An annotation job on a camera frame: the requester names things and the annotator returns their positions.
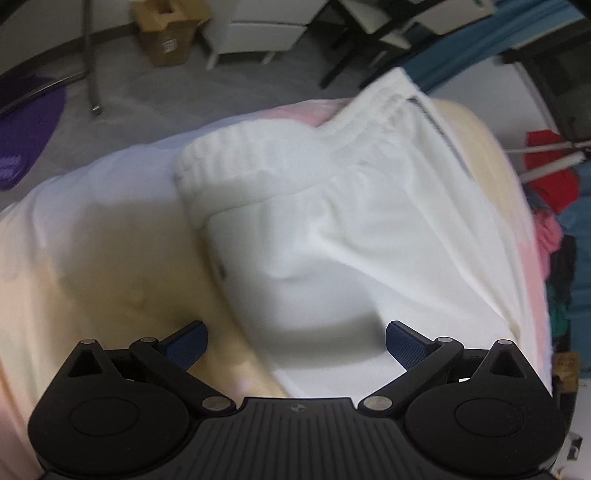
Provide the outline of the purple floor mat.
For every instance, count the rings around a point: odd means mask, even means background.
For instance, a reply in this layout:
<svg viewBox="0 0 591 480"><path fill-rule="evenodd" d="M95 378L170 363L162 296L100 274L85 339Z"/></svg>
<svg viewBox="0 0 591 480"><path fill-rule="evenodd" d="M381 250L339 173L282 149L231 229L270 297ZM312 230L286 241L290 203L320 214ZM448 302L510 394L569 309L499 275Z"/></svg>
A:
<svg viewBox="0 0 591 480"><path fill-rule="evenodd" d="M55 132L66 102L64 87L1 116L1 190L14 188L31 170Z"/></svg>

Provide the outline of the brown paper bag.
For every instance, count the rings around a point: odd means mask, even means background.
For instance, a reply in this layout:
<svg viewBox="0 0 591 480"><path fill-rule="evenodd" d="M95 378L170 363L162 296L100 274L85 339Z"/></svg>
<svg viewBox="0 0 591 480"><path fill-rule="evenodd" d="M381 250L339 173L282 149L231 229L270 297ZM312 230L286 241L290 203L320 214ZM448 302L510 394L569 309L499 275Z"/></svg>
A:
<svg viewBox="0 0 591 480"><path fill-rule="evenodd" d="M562 382L577 383L580 373L580 355L578 352L560 352L553 356L553 374Z"/></svg>

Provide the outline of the white dresser desk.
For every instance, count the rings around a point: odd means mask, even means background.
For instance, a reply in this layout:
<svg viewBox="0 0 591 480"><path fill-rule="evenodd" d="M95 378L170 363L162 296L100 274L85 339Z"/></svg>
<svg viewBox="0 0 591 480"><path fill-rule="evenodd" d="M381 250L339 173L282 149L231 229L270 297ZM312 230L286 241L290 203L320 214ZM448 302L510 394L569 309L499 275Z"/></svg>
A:
<svg viewBox="0 0 591 480"><path fill-rule="evenodd" d="M322 0L214 0L201 34L211 50L205 69L226 54L263 53L263 64L287 52L327 5Z"/></svg>

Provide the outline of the pink garment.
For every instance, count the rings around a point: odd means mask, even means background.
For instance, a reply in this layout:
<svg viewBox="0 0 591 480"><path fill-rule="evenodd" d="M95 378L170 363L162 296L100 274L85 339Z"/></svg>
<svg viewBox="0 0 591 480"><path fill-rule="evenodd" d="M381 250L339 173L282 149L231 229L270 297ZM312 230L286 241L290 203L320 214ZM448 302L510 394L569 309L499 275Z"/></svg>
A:
<svg viewBox="0 0 591 480"><path fill-rule="evenodd" d="M551 255L560 249L563 231L550 209L535 210L533 219L542 275L547 280L551 273Z"/></svg>

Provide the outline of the pastel tie-dye bedsheet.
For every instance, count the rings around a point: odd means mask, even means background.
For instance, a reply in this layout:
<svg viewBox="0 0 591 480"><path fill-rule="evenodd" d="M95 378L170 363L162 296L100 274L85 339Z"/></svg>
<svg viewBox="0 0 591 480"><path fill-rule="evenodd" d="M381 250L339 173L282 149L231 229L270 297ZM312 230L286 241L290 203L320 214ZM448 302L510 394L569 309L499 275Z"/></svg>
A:
<svg viewBox="0 0 591 480"><path fill-rule="evenodd" d="M462 145L474 180L504 218L531 319L511 333L550 388L551 347L533 220L509 160L466 107L433 99ZM290 392L245 341L211 275L205 236L188 224L172 177L177 151L232 123L293 119L318 126L348 100L311 100L224 119L138 145L47 180L1 212L1 479L37 479L27 438L31 412L74 345L123 348L167 336L193 319L211 335L191 373L238 403L245 396L349 396Z"/></svg>

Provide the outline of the white black chair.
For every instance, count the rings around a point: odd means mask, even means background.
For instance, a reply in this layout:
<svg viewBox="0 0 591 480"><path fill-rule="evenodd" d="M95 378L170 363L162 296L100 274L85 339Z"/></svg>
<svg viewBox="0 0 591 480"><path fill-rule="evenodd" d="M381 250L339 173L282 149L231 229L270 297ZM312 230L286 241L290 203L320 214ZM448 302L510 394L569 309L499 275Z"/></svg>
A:
<svg viewBox="0 0 591 480"><path fill-rule="evenodd" d="M495 15L494 1L329 1L327 7L353 35L352 46L320 81L325 89L363 51L383 44L402 53L371 77L399 65L438 40Z"/></svg>

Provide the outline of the cardboard box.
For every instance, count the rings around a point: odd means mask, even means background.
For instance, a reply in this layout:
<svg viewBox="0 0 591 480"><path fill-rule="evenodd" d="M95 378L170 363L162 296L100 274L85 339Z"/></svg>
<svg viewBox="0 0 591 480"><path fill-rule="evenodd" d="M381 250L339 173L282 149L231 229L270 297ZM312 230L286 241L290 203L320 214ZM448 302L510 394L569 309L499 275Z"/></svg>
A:
<svg viewBox="0 0 591 480"><path fill-rule="evenodd" d="M178 66L188 59L197 29L211 20L207 1L131 1L140 45L154 67Z"/></svg>

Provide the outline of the black garment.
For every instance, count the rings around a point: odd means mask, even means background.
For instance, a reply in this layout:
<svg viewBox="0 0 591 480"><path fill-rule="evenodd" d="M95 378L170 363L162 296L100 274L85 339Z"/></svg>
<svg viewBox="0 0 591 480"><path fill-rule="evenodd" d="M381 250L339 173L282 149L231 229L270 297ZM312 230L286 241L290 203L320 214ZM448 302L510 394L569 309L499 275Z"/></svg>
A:
<svg viewBox="0 0 591 480"><path fill-rule="evenodd" d="M565 235L560 248L550 256L550 275L547 279L547 290L551 297L566 308L572 305L571 287L575 280L577 261L576 238Z"/></svg>

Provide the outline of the green garment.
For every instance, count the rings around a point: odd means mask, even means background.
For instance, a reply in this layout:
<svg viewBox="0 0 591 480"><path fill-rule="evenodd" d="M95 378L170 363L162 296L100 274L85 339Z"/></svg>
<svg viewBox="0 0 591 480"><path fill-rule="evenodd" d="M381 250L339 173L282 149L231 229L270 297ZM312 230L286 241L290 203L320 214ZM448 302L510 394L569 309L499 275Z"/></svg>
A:
<svg viewBox="0 0 591 480"><path fill-rule="evenodd" d="M550 300L548 309L552 339L558 340L567 334L570 326L568 318L569 305L559 301Z"/></svg>

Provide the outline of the left blue curtain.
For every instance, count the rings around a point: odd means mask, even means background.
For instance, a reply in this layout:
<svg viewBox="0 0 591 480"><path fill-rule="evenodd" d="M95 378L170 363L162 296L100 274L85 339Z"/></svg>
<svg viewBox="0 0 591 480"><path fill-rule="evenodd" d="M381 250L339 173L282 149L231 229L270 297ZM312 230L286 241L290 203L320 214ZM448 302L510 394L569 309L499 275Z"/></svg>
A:
<svg viewBox="0 0 591 480"><path fill-rule="evenodd" d="M475 64L583 18L564 0L498 1L496 7L494 15L438 40L402 64L422 91L434 91Z"/></svg>

